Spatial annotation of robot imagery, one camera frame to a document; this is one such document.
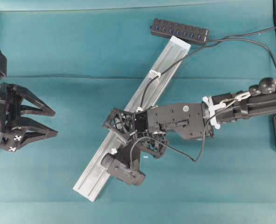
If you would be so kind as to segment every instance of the aluminum rail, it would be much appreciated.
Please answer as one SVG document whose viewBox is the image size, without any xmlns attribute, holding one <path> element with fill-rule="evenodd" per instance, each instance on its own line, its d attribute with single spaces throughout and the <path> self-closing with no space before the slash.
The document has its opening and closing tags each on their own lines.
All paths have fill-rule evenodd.
<svg viewBox="0 0 276 224">
<path fill-rule="evenodd" d="M 151 70 L 156 72 L 163 72 L 172 63 L 184 57 L 188 53 L 190 47 L 190 44 L 173 36 L 156 60 Z M 178 63 L 172 67 L 167 73 L 165 73 L 160 78 L 157 78 L 150 85 L 144 98 L 143 109 L 156 104 L 157 100 L 161 96 L 164 89 L 167 87 L 169 81 L 175 74 L 180 64 L 181 63 Z M 148 73 L 124 109 L 125 111 L 135 112 L 137 110 L 141 101 L 142 93 L 150 80 L 150 73 Z M 118 148 L 121 144 L 122 141 L 110 131 L 102 142 L 100 148 L 96 151 L 95 155 L 90 160 L 86 169 L 83 171 L 79 180 L 73 187 L 73 190 L 88 198 L 90 201 L 95 201 L 98 194 L 101 192 L 102 188 L 110 177 L 110 174 L 108 174 L 106 169 L 101 165 L 102 158 L 107 153 L 111 153 L 113 148 Z"/>
</svg>

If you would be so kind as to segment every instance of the white cable tie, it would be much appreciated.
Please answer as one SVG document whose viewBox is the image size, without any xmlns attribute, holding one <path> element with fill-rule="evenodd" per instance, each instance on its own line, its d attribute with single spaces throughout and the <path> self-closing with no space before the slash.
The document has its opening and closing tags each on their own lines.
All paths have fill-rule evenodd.
<svg viewBox="0 0 276 224">
<path fill-rule="evenodd" d="M 155 77 L 161 77 L 161 72 L 155 71 L 155 70 L 150 70 L 148 77 L 151 79 L 154 79 Z"/>
<path fill-rule="evenodd" d="M 240 102 L 243 99 L 249 98 L 250 96 L 251 96 L 251 94 L 249 92 L 242 92 L 242 93 L 235 96 L 235 100 Z"/>
<path fill-rule="evenodd" d="M 143 109 L 142 109 L 142 107 L 137 107 L 137 110 L 136 110 L 136 112 L 140 112 L 140 111 L 143 111 Z"/>
<path fill-rule="evenodd" d="M 115 155 L 116 153 L 117 153 L 116 147 L 115 147 L 115 148 L 112 148 L 112 149 L 111 149 L 111 154 L 112 154 L 112 155 Z"/>
<path fill-rule="evenodd" d="M 208 106 L 208 111 L 209 111 L 209 117 L 210 118 L 216 114 L 215 113 L 216 110 L 219 110 L 221 108 L 225 108 L 226 107 L 225 103 L 219 103 L 219 104 L 214 105 L 212 97 L 203 97 L 202 100 Z M 210 123 L 211 123 L 212 126 L 215 127 L 215 129 L 220 129 L 220 127 L 221 127 L 221 125 L 218 124 L 216 117 L 213 117 L 210 120 Z"/>
</svg>

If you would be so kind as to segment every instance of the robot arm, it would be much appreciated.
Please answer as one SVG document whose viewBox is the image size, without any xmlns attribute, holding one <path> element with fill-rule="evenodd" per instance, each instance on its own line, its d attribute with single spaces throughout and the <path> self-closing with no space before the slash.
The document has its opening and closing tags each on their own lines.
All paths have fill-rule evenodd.
<svg viewBox="0 0 276 224">
<path fill-rule="evenodd" d="M 214 128 L 219 129 L 222 124 L 275 113 L 276 80 L 272 78 L 262 79 L 247 92 L 204 97 L 200 104 L 173 104 L 136 113 L 113 109 L 103 126 L 113 131 L 123 144 L 117 153 L 106 154 L 101 164 L 117 179 L 138 186 L 145 179 L 139 168 L 140 152 L 156 159 L 162 157 L 169 144 L 166 139 L 169 131 L 186 140 L 202 140 L 214 137 Z"/>
</svg>

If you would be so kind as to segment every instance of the cable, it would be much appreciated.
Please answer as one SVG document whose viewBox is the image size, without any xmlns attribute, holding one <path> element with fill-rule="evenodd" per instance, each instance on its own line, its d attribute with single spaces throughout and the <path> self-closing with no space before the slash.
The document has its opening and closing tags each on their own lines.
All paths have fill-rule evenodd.
<svg viewBox="0 0 276 224">
<path fill-rule="evenodd" d="M 171 66 L 169 66 L 165 71 L 163 71 L 163 72 L 161 73 L 161 75 L 165 74 L 167 71 L 169 71 L 169 70 L 170 70 L 173 66 L 175 66 L 177 63 L 183 61 L 184 59 L 186 59 L 187 57 L 193 55 L 194 53 L 196 53 L 196 52 L 198 52 L 198 51 L 200 51 L 200 50 L 202 50 L 202 49 L 205 49 L 205 48 L 211 48 L 211 47 L 217 46 L 217 45 L 219 45 L 222 41 L 225 41 L 225 40 L 227 40 L 228 38 L 231 38 L 230 40 L 234 40 L 232 37 L 252 36 L 252 35 L 262 34 L 262 33 L 265 33 L 265 32 L 268 32 L 268 31 L 271 31 L 271 30 L 274 30 L 274 29 L 276 29 L 276 27 L 270 27 L 270 28 L 267 28 L 267 29 L 262 29 L 262 30 L 259 30 L 259 31 L 255 31 L 255 32 L 251 32 L 251 33 L 246 33 L 246 34 L 228 35 L 228 36 L 226 36 L 226 37 L 224 37 L 224 38 L 222 38 L 222 39 L 219 39 L 219 40 L 209 40 L 209 42 L 217 42 L 217 43 L 212 44 L 212 45 L 207 45 L 207 46 L 200 47 L 200 48 L 196 49 L 196 50 L 193 51 L 191 54 L 188 54 L 188 55 L 184 56 L 183 58 L 177 60 L 175 63 L 173 63 Z M 244 41 L 248 41 L 248 42 L 257 44 L 257 45 L 259 45 L 259 46 L 261 46 L 261 47 L 264 47 L 264 48 L 268 51 L 268 53 L 270 54 L 271 59 L 272 59 L 272 61 L 273 61 L 273 63 L 274 63 L 274 66 L 275 66 L 275 68 L 276 68 L 276 62 L 275 62 L 274 56 L 273 56 L 271 50 L 270 50 L 266 45 L 264 45 L 264 44 L 262 44 L 262 43 L 260 43 L 260 42 L 256 42 L 256 41 L 253 41 L 253 40 L 249 40 L 249 39 L 244 39 Z M 144 92 L 143 92 L 143 95 L 142 95 L 142 98 L 141 98 L 140 107 L 143 106 L 143 101 L 144 101 L 144 98 L 145 98 L 145 93 L 146 93 L 148 87 L 149 87 L 150 84 L 151 84 L 154 80 L 156 80 L 157 78 L 158 78 L 158 76 L 155 77 L 155 78 L 153 78 L 153 79 L 148 83 L 148 85 L 145 87 Z"/>
<path fill-rule="evenodd" d="M 145 140 L 145 139 L 154 140 L 154 141 L 158 142 L 159 144 L 161 144 L 161 145 L 163 145 L 163 146 L 165 146 L 165 147 L 167 147 L 167 148 L 169 148 L 169 149 L 171 149 L 171 150 L 173 150 L 173 151 L 175 151 L 175 152 L 177 152 L 177 153 L 180 153 L 180 154 L 182 154 L 182 155 L 188 157 L 188 158 L 189 158 L 190 160 L 192 160 L 193 162 L 197 162 L 197 161 L 199 160 L 199 158 L 201 157 L 202 152 L 203 152 L 203 149 L 204 149 L 204 145 L 205 145 L 205 131 L 207 130 L 207 127 L 208 127 L 208 125 L 209 125 L 210 120 L 213 119 L 215 116 L 217 116 L 217 115 L 219 115 L 219 114 L 222 114 L 222 113 L 225 113 L 225 112 L 228 112 L 228 111 L 230 111 L 230 110 L 233 110 L 233 109 L 237 108 L 238 106 L 233 106 L 233 107 L 229 108 L 235 101 L 236 101 L 236 100 L 233 100 L 233 101 L 232 101 L 230 104 L 228 104 L 224 109 L 222 109 L 221 111 L 217 112 L 214 116 L 210 117 L 210 118 L 206 121 L 206 123 L 205 123 L 205 125 L 204 125 L 204 127 L 203 127 L 203 130 L 202 130 L 202 143 L 201 143 L 201 149 L 200 149 L 200 151 L 199 151 L 198 156 L 196 157 L 196 159 L 194 159 L 194 158 L 191 157 L 190 155 L 188 155 L 188 154 L 186 154 L 186 153 L 184 153 L 184 152 L 182 152 L 182 151 L 180 151 L 180 150 L 178 150 L 178 149 L 175 149 L 175 148 L 171 147 L 170 145 L 167 145 L 167 144 L 165 144 L 165 143 L 159 141 L 158 139 L 155 139 L 155 138 L 150 137 L 150 136 L 145 136 L 145 137 L 141 137 L 141 138 L 136 139 L 136 141 L 133 143 L 133 145 L 132 145 L 132 147 L 131 147 L 131 149 L 130 149 L 130 168 L 131 168 L 131 170 L 133 170 L 133 157 L 132 157 L 132 154 L 133 154 L 134 147 L 138 144 L 138 142 L 140 142 L 140 141 L 142 141 L 142 140 Z"/>
<path fill-rule="evenodd" d="M 270 104 L 270 103 L 276 103 L 276 99 L 271 99 L 268 101 L 262 101 L 262 102 L 256 102 L 256 103 L 247 103 L 247 106 L 257 106 L 257 105 Z"/>
<path fill-rule="evenodd" d="M 228 39 L 217 39 L 217 40 L 209 40 L 208 42 L 223 42 L 223 41 L 245 41 L 245 42 L 250 42 L 250 43 L 253 43 L 253 44 L 256 44 L 256 45 L 259 45 L 261 47 L 263 47 L 270 55 L 273 63 L 274 63 L 274 66 L 276 68 L 276 62 L 275 62 L 275 58 L 273 56 L 273 53 L 271 52 L 271 50 L 266 46 L 264 45 L 263 43 L 260 43 L 260 42 L 257 42 L 257 41 L 253 41 L 253 40 L 249 40 L 249 39 L 245 39 L 245 38 L 228 38 Z"/>
<path fill-rule="evenodd" d="M 176 62 L 174 62 L 172 65 L 170 65 L 165 71 L 163 71 L 161 73 L 161 76 L 164 75 L 166 72 L 168 72 L 173 66 L 177 65 L 178 63 L 180 63 L 181 61 L 185 60 L 187 57 L 197 53 L 198 51 L 201 51 L 202 49 L 205 49 L 205 48 L 211 48 L 211 47 L 214 47 L 218 45 L 217 44 L 212 44 L 212 45 L 207 45 L 207 46 L 204 46 L 204 47 L 199 47 L 197 48 L 195 51 L 191 52 L 190 54 L 187 54 L 186 56 L 182 57 L 181 59 L 177 60 Z M 144 102 L 144 98 L 145 98 L 145 94 L 147 92 L 147 89 L 148 87 L 150 86 L 151 83 L 153 83 L 153 81 L 155 81 L 159 76 L 156 76 L 155 78 L 153 78 L 152 80 L 149 81 L 149 83 L 146 85 L 144 91 L 143 91 L 143 94 L 142 94 L 142 98 L 141 98 L 141 102 L 140 102 L 140 107 L 143 106 L 143 102 Z"/>
</svg>

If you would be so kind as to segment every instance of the teal mat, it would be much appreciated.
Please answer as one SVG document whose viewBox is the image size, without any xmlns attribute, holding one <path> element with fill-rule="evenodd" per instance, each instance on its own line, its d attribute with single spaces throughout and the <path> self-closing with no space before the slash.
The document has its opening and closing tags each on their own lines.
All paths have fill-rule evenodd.
<svg viewBox="0 0 276 224">
<path fill-rule="evenodd" d="M 33 118 L 59 131 L 17 153 L 0 150 L 0 224 L 276 224 L 270 116 L 223 125 L 207 140 L 198 163 L 172 151 L 159 160 L 142 158 L 146 179 L 140 187 L 111 178 L 94 203 L 72 190 L 108 133 L 102 128 L 108 113 L 125 107 L 168 42 L 149 34 L 154 17 L 206 27 L 212 38 L 274 25 L 268 0 L 0 12 L 0 49 L 9 76 L 4 81 L 28 87 L 54 109 L 55 117 Z M 253 39 L 267 44 L 276 58 L 274 32 Z M 276 77 L 276 71 L 263 49 L 224 43 L 185 60 L 158 105 L 199 103 L 205 95 L 246 90 L 268 76 Z M 175 133 L 168 139 L 193 156 L 200 149 L 200 142 Z"/>
<path fill-rule="evenodd" d="M 184 6 L 239 1 L 247 0 L 73 0 L 72 2 L 68 0 L 2 0 L 2 3 L 0 1 L 0 11 L 96 10 Z"/>
</svg>

